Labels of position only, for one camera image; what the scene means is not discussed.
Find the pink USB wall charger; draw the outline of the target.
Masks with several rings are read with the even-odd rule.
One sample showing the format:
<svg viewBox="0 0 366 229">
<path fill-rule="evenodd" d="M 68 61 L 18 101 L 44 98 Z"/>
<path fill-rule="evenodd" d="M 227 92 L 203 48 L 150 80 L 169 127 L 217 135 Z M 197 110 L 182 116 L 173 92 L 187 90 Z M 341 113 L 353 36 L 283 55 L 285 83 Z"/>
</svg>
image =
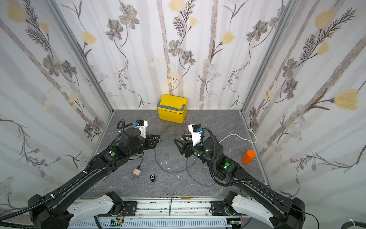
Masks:
<svg viewBox="0 0 366 229">
<path fill-rule="evenodd" d="M 134 178 L 139 178 L 141 176 L 141 170 L 140 169 L 134 169 L 134 171 L 132 172 L 132 177 Z"/>
</svg>

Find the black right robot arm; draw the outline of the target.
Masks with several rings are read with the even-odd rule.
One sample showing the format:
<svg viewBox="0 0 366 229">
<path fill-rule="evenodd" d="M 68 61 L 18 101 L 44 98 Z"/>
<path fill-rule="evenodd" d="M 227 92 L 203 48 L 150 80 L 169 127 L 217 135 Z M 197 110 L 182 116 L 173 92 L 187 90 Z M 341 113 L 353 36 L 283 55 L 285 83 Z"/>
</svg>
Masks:
<svg viewBox="0 0 366 229">
<path fill-rule="evenodd" d="M 255 218 L 273 229 L 301 229 L 306 220 L 305 204 L 299 198 L 290 199 L 250 175 L 240 164 L 224 154 L 224 148 L 204 128 L 198 137 L 194 132 L 175 139 L 181 155 L 195 156 L 209 168 L 213 181 L 222 187 L 235 186 L 250 198 L 229 192 L 223 205 L 229 214 L 243 214 Z"/>
</svg>

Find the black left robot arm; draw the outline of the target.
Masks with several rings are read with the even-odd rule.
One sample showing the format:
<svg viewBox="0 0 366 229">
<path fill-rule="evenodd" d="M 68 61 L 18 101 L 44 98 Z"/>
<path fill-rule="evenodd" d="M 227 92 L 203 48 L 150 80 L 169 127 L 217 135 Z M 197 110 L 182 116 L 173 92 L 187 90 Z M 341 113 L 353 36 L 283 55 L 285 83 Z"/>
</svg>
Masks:
<svg viewBox="0 0 366 229">
<path fill-rule="evenodd" d="M 1 217 L 1 226 L 16 229 L 66 229 L 75 214 L 69 207 L 84 192 L 101 179 L 126 164 L 130 157 L 154 149 L 161 141 L 159 135 L 146 133 L 147 121 L 137 120 L 129 124 L 119 120 L 119 134 L 100 153 L 93 156 L 85 169 L 65 184 L 47 193 L 35 195 L 28 207 Z"/>
</svg>

